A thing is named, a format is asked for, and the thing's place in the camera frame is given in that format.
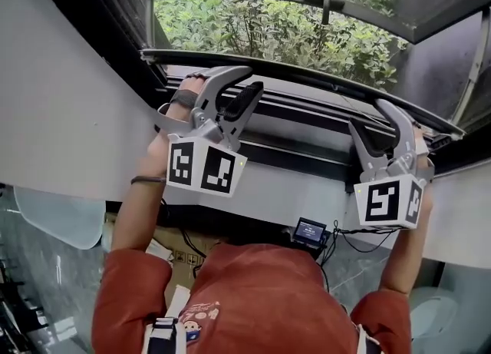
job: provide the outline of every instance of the cartoon patch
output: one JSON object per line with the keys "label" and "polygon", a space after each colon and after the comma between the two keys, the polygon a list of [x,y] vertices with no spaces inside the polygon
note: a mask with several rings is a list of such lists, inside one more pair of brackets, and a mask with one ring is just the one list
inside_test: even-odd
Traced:
{"label": "cartoon patch", "polygon": [[216,322],[219,315],[220,303],[197,303],[184,310],[179,321],[184,325],[187,344],[191,344],[203,337],[210,325]]}

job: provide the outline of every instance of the tiled floor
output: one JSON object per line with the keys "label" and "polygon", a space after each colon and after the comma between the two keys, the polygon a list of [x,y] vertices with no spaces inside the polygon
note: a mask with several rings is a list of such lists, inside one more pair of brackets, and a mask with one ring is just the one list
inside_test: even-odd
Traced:
{"label": "tiled floor", "polygon": [[[17,266],[15,278],[26,282],[26,294],[43,307],[50,324],[72,321],[77,335],[71,338],[85,352],[90,346],[91,318],[101,280],[103,250],[77,250],[27,223],[17,210],[12,192],[0,198],[0,235],[4,257]],[[351,241],[360,249],[373,247]],[[388,250],[358,253],[338,238],[336,251],[325,266],[332,295],[348,310],[377,288]]]}

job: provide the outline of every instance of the orange shirt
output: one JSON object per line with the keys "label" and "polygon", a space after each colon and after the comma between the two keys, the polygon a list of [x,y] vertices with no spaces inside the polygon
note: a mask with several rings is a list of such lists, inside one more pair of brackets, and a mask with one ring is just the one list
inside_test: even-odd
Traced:
{"label": "orange shirt", "polygon": [[[163,291],[172,269],[137,250],[106,260],[92,327],[96,353],[136,354],[145,325],[166,312]],[[213,248],[180,321],[188,353],[356,353],[361,324],[385,354],[410,353],[407,297],[365,296],[350,316],[323,288],[319,266],[305,252],[273,245]]]}

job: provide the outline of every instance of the person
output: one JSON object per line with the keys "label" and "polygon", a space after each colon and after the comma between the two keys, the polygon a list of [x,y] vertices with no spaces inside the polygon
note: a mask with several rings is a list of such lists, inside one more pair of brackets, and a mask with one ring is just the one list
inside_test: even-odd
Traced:
{"label": "person", "polygon": [[[203,82],[187,78],[180,89],[198,94]],[[189,110],[178,103],[166,114],[189,118]],[[165,177],[167,155],[168,140],[161,131],[138,174]],[[172,269],[145,253],[163,190],[164,184],[135,183],[121,206],[94,312],[96,353],[142,352],[146,326],[166,312],[163,292]],[[359,341],[367,334],[368,341],[376,341],[375,352],[409,353],[408,295],[420,268],[431,209],[428,185],[417,229],[399,232],[378,290],[367,294],[351,315],[327,293],[319,265],[306,252],[270,244],[215,246],[180,312],[186,352],[356,353],[363,352]]]}

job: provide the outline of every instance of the small screen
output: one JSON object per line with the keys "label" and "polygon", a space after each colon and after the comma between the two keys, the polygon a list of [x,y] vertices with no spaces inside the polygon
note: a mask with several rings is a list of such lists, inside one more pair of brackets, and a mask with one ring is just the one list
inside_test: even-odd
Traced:
{"label": "small screen", "polygon": [[322,232],[324,227],[315,226],[314,224],[300,222],[298,224],[297,231],[295,235],[303,237],[307,240],[313,240],[314,242],[319,242],[322,237]]}

